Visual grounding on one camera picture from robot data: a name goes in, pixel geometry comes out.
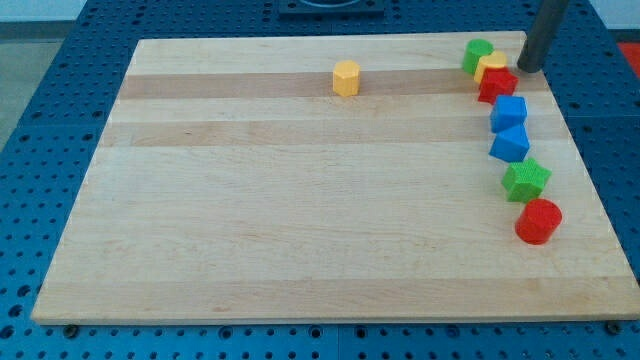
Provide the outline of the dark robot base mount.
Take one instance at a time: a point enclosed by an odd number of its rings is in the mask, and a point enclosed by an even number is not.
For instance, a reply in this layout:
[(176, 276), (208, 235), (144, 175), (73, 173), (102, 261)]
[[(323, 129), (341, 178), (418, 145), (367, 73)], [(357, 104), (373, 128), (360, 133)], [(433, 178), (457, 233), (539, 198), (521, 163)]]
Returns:
[(380, 15), (385, 0), (279, 0), (280, 17)]

